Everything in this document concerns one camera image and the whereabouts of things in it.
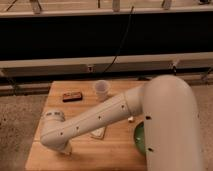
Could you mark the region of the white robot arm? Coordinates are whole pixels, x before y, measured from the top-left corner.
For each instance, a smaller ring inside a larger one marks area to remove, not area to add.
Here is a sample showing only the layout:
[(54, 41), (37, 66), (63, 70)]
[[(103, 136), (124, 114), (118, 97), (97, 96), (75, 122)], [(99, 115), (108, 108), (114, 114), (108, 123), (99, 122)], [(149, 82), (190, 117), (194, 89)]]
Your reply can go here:
[(196, 98), (184, 80), (172, 75), (158, 76), (69, 120), (59, 110), (45, 112), (40, 142), (64, 152), (70, 139), (140, 114), (148, 171), (205, 171)]

